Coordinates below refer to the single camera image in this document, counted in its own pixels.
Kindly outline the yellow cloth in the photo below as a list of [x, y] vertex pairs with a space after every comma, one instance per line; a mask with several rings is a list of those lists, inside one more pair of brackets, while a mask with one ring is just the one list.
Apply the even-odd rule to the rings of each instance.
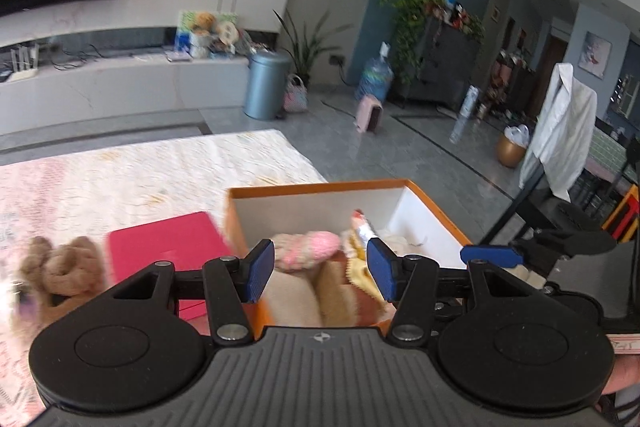
[[385, 299], [369, 271], [366, 255], [363, 254], [363, 250], [360, 247], [355, 245], [355, 239], [352, 238], [352, 233], [343, 232], [341, 234], [341, 240], [343, 253], [346, 257], [347, 280], [359, 288], [360, 291], [363, 291], [384, 306]]

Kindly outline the red storage box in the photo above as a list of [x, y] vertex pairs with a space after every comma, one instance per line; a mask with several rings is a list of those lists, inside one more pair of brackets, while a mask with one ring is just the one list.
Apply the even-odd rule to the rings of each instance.
[[169, 261], [178, 271], [198, 271], [206, 261], [232, 254], [205, 211], [113, 231], [106, 243], [116, 283], [157, 261]]

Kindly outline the pink crochet toy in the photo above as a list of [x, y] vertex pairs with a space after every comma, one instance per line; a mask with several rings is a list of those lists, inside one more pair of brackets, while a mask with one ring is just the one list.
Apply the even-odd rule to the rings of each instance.
[[304, 234], [277, 234], [271, 237], [274, 263], [282, 272], [314, 269], [330, 259], [341, 247], [340, 236], [328, 231]]

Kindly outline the gold round pot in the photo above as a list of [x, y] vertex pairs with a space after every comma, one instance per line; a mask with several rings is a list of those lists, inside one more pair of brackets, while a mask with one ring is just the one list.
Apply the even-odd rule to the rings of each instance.
[[497, 143], [497, 158], [501, 165], [515, 169], [520, 165], [526, 154], [526, 148], [512, 142], [504, 133], [500, 135]]

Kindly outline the white shirt on chair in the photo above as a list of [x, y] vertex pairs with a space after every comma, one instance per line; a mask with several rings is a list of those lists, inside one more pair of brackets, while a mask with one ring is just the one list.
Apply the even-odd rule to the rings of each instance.
[[544, 168], [552, 194], [567, 202], [582, 173], [596, 127], [596, 91], [574, 77], [570, 63], [555, 64], [533, 138], [521, 163], [518, 186]]

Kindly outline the orange cardboard box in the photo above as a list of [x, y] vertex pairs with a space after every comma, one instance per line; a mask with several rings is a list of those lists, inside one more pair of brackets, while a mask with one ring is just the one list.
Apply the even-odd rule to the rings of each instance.
[[[228, 191], [224, 231], [242, 256], [277, 234], [349, 230], [361, 210], [381, 234], [405, 239], [409, 251], [461, 268], [460, 249], [470, 240], [415, 183], [406, 179], [235, 187]], [[386, 324], [391, 305], [375, 312], [342, 282], [332, 265], [309, 274], [273, 273], [254, 305], [245, 307], [256, 335], [270, 325], [369, 326]]]

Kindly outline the lace pink tablecloth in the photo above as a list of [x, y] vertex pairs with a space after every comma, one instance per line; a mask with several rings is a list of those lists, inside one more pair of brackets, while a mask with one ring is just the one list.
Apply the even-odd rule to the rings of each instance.
[[1, 422], [24, 426], [42, 410], [28, 343], [11, 325], [16, 270], [34, 236], [64, 244], [206, 211], [224, 223], [231, 187], [321, 183], [278, 130], [214, 134], [87, 150], [1, 169]]

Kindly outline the pink small heater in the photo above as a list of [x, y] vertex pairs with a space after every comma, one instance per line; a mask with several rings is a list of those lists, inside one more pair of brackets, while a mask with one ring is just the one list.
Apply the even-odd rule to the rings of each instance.
[[375, 132], [381, 122], [383, 106], [375, 96], [367, 94], [359, 102], [356, 128], [360, 133]]

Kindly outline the brown plush toy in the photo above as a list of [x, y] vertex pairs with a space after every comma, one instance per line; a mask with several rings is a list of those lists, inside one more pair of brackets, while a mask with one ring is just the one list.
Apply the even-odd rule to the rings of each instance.
[[18, 295], [35, 303], [37, 324], [42, 327], [58, 321], [106, 289], [102, 253], [86, 236], [58, 246], [45, 237], [33, 237], [17, 276]]

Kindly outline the woven small basket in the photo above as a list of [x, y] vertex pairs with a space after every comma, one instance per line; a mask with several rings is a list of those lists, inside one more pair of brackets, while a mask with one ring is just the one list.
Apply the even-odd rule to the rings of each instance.
[[283, 108], [286, 113], [305, 113], [308, 109], [308, 93], [302, 78], [295, 74], [288, 75]]

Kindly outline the blue water jug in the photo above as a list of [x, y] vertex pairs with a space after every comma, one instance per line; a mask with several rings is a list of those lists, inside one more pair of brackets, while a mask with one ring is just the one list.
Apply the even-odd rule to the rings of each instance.
[[373, 96], [381, 104], [385, 102], [394, 79], [394, 73], [388, 62], [389, 53], [390, 45], [387, 42], [382, 42], [378, 55], [370, 58], [364, 65], [355, 93], [358, 102], [366, 95]]

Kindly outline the blue-grey trash bin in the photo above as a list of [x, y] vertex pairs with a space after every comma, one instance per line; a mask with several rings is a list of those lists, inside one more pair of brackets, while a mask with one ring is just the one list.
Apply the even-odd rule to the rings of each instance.
[[291, 59], [286, 53], [259, 51], [250, 56], [244, 113], [257, 120], [273, 120], [283, 107]]

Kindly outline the white marble tv console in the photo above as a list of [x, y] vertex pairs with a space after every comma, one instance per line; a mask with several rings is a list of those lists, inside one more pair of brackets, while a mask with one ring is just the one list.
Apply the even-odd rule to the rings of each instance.
[[240, 107], [245, 58], [171, 63], [163, 55], [101, 58], [77, 68], [47, 66], [1, 85], [1, 133], [71, 122], [218, 107]]

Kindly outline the teddy bear on console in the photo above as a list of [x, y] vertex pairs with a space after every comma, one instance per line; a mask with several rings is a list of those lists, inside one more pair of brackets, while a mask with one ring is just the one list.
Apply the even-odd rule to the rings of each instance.
[[213, 41], [215, 17], [213, 13], [196, 12], [190, 30], [190, 55], [197, 60], [208, 57]]

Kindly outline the green potted plant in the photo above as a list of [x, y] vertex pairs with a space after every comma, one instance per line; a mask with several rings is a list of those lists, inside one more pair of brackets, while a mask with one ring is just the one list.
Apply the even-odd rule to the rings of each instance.
[[324, 12], [318, 22], [308, 26], [306, 22], [302, 26], [297, 27], [294, 18], [288, 10], [284, 10], [282, 14], [273, 10], [273, 15], [280, 23], [281, 29], [284, 31], [285, 37], [288, 39], [288, 46], [284, 48], [285, 53], [292, 62], [292, 73], [303, 81], [305, 88], [309, 87], [311, 78], [311, 69], [318, 58], [327, 53], [339, 51], [341, 49], [337, 44], [329, 43], [333, 37], [342, 34], [352, 28], [351, 23], [341, 24], [333, 28], [326, 28], [331, 13]]

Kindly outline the white wifi router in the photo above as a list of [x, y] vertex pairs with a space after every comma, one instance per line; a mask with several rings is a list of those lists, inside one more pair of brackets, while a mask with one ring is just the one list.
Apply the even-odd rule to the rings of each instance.
[[8, 81], [34, 78], [38, 74], [39, 44], [18, 46], [11, 50], [12, 72]]

